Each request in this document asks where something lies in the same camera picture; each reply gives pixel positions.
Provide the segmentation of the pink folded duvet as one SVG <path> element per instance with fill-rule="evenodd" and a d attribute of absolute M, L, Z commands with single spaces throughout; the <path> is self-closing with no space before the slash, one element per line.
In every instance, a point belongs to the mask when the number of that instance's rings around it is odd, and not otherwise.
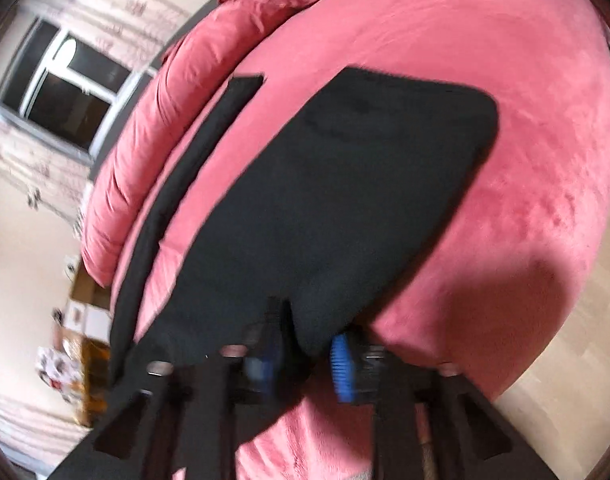
<path fill-rule="evenodd" d="M 318 0 L 219 0 L 174 44 L 139 98 L 90 192 L 82 260 L 101 286 L 166 159 L 240 61 L 293 14 Z"/>

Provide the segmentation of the white floral curtain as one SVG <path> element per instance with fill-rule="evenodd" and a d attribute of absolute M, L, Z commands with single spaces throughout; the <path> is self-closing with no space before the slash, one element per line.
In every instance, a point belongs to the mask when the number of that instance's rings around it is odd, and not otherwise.
<path fill-rule="evenodd" d="M 190 18 L 168 0 L 20 0 L 19 4 L 129 70 L 149 65 Z"/>

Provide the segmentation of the window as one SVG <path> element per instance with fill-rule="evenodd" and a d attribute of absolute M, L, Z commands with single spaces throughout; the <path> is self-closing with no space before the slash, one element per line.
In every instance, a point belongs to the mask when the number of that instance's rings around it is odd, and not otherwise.
<path fill-rule="evenodd" d="M 34 16 L 16 46 L 11 39 L 0 44 L 10 56 L 0 61 L 0 118 L 90 164 L 142 73 Z"/>

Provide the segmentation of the black pants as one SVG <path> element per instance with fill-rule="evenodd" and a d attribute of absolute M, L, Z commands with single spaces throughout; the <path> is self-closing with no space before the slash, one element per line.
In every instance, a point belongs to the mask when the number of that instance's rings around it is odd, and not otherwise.
<path fill-rule="evenodd" d="M 332 337 L 436 240 L 498 132 L 497 104 L 483 91 L 346 67 L 191 235 L 171 295 L 138 335 L 140 304 L 171 219 L 262 87 L 258 76 L 229 82 L 147 214 L 114 315 L 109 410 L 154 361 L 186 367 L 243 353 L 278 298 L 282 403 L 245 412 L 245 433 L 258 434 L 292 405 Z"/>

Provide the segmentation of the white bedside cabinet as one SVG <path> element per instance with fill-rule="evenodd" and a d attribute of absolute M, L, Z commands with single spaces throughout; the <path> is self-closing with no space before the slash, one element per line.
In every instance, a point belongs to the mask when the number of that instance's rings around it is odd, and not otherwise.
<path fill-rule="evenodd" d="M 70 299 L 64 309 L 64 328 L 104 344 L 109 343 L 111 322 L 110 312 L 93 304 Z"/>

